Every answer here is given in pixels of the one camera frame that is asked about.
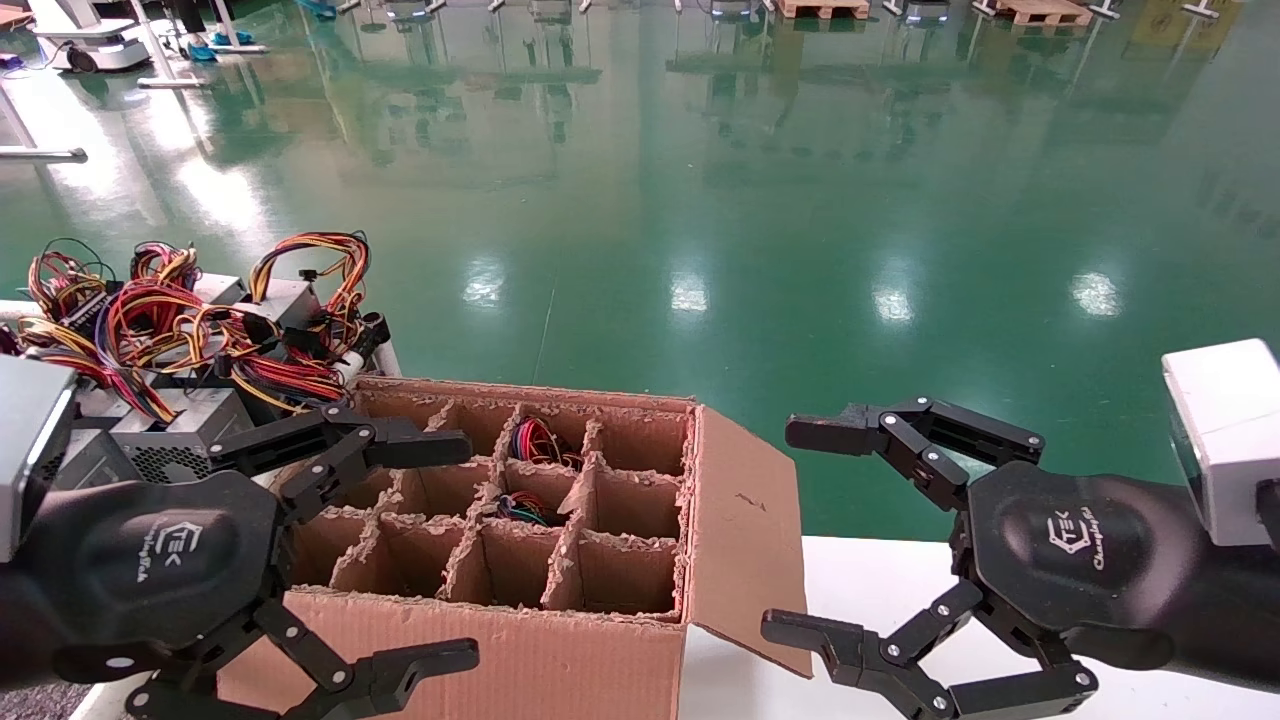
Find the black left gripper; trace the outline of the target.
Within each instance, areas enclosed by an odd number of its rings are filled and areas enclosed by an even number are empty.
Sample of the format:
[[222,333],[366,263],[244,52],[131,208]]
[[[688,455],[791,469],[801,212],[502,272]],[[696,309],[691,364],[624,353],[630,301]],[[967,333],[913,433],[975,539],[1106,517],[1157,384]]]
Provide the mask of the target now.
[[[314,520],[378,470],[453,466],[472,455],[462,430],[330,405],[228,437],[210,450],[212,473],[200,482],[52,492],[3,564],[3,689],[150,673],[125,700],[134,719],[397,714],[420,682],[475,669],[477,642],[344,661],[283,600],[257,598],[278,523]],[[276,489],[255,480],[297,462]],[[204,684],[262,638],[314,683],[283,712],[221,700]]]

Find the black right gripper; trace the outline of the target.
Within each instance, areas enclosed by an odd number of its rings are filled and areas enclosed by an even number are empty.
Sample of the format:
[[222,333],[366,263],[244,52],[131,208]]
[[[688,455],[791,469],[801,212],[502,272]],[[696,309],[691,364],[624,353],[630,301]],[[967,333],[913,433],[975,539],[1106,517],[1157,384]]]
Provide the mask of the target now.
[[[877,455],[936,507],[961,511],[954,570],[966,580],[890,635],[764,611],[763,638],[817,653],[835,684],[876,693],[905,719],[1056,717],[1098,688],[1071,652],[1277,689],[1277,552],[1215,544],[1181,487],[1044,471],[1038,434],[928,397],[794,414],[785,442]],[[951,454],[997,469],[970,483]],[[931,676],[923,659],[972,618],[1039,669],[956,685]]]

